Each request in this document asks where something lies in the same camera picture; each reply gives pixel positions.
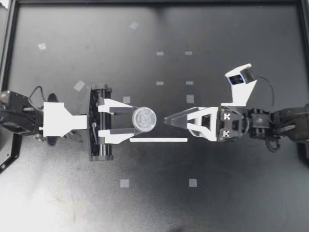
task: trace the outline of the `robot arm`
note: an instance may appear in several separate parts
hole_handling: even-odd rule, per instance
[[[294,142],[309,139],[309,104],[273,113],[249,110],[246,103],[257,82],[251,64],[239,66],[225,76],[232,87],[232,103],[222,103],[220,107],[194,107],[166,117],[165,123],[214,142],[233,141],[248,133],[251,138],[265,140],[272,152],[280,148],[279,139],[283,136]]]

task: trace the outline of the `white tape marker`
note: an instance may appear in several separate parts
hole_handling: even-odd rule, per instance
[[[132,30],[136,30],[139,27],[139,24],[137,22],[132,22],[129,26]]]
[[[188,94],[187,95],[187,103],[188,104],[194,103],[194,95],[193,94]]]
[[[137,143],[137,142],[142,142],[142,143],[164,143],[164,142],[182,142],[186,143],[188,142],[188,138],[130,138],[131,143]]]
[[[38,47],[39,47],[40,50],[46,50],[46,44],[45,43],[38,44]]]
[[[191,56],[191,55],[193,55],[193,52],[192,51],[185,51],[184,54],[186,56]]]
[[[74,86],[74,89],[77,90],[78,92],[84,88],[85,83],[83,81],[78,81],[76,85]]]
[[[130,97],[130,96],[124,96],[124,97],[122,98],[122,102],[123,102],[124,104],[130,104],[130,103],[131,103],[131,97]]]
[[[121,188],[128,188],[128,187],[130,187],[130,180],[129,179],[121,179],[120,180],[120,187]]]
[[[189,187],[196,188],[197,187],[197,180],[196,179],[189,179]]]

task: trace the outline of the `square tape marker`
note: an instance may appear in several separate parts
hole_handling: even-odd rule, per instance
[[[120,187],[121,188],[128,188],[130,186],[129,179],[120,179]]]
[[[196,188],[197,187],[197,180],[196,179],[189,179],[189,187]]]

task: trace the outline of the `black table surface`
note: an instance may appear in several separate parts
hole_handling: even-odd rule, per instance
[[[0,175],[1,228],[309,231],[309,168],[293,142],[283,139],[273,154],[248,137],[212,143],[163,123],[193,106],[231,101],[224,74],[246,63],[273,84],[275,110],[308,103],[294,6],[22,6],[16,30],[10,90],[28,96],[41,85],[77,114],[85,92],[74,89],[78,81],[108,84],[114,100],[130,96],[132,105],[156,112],[157,126],[143,137],[188,142],[125,141],[113,146],[114,161],[90,162],[83,143],[63,138],[48,147],[26,137],[20,158]],[[187,94],[194,104],[186,103]],[[42,103],[39,95],[35,103]],[[270,109],[270,103],[270,88],[259,80],[248,106]],[[131,126],[124,117],[113,124]],[[120,187],[121,179],[129,179],[129,188]]]

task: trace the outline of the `white plastic strip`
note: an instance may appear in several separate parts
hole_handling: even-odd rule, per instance
[[[137,143],[137,142],[142,142],[142,143],[182,142],[182,143],[186,143],[188,142],[188,138],[130,138],[130,142],[131,143]]]

